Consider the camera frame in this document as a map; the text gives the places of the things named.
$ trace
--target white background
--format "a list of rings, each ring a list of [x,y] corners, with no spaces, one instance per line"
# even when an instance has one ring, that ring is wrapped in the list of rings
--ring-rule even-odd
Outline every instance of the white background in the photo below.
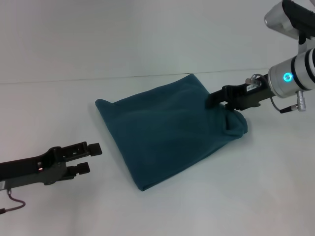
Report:
[[[315,93],[303,114],[269,101],[243,111],[248,134],[145,192],[94,104],[183,73],[209,92],[267,73],[297,51],[263,24],[276,3],[0,0],[0,162],[82,141],[103,151],[71,163],[89,174],[13,189],[27,206],[0,216],[1,235],[313,236]],[[16,206],[3,191],[0,205]]]

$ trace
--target teal cloth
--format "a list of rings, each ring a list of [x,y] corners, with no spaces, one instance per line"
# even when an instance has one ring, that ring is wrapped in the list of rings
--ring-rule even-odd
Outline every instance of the teal cloth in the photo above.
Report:
[[[208,94],[191,74],[118,102],[95,102],[141,191],[247,133],[240,113],[222,105],[206,110]]]

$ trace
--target silver cylindrical joint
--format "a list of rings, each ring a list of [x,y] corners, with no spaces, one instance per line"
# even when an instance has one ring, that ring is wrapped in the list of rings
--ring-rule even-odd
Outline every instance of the silver cylindrical joint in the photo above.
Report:
[[[302,91],[297,92],[297,108],[299,112],[306,111],[306,104],[305,104],[305,99],[304,99]]]
[[[278,97],[293,96],[297,91],[315,89],[315,51],[310,49],[270,68],[268,82]]]

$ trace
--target cable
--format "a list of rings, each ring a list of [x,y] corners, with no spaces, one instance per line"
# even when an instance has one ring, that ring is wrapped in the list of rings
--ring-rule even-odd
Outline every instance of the cable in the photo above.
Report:
[[[7,189],[7,194],[8,194],[9,198],[10,198],[12,201],[17,202],[17,203],[22,203],[22,205],[17,206],[17,207],[13,207],[13,208],[9,208],[9,209],[4,209],[4,208],[2,208],[2,209],[0,209],[0,214],[4,214],[4,213],[6,213],[6,212],[18,210],[18,209],[21,209],[21,208],[25,207],[26,203],[25,203],[24,201],[15,199],[15,198],[13,198],[13,197],[11,196],[11,194],[12,194],[12,190],[11,190],[11,189]]]
[[[261,75],[261,74],[255,74],[256,76],[259,76],[260,78],[262,78],[266,83],[267,83],[267,86],[269,87],[269,83],[268,83],[268,80],[266,79],[266,77],[264,75]],[[275,102],[274,102],[274,99],[271,97],[270,98],[270,101],[272,103],[272,105],[274,106],[274,108],[278,111],[278,112],[281,112],[281,110],[276,106]]]

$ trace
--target blue led light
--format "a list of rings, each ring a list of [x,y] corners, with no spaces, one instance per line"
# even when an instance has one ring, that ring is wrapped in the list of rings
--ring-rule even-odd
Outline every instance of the blue led light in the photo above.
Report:
[[[293,79],[293,75],[291,73],[285,73],[283,75],[283,80],[286,82],[291,82],[292,79]]]

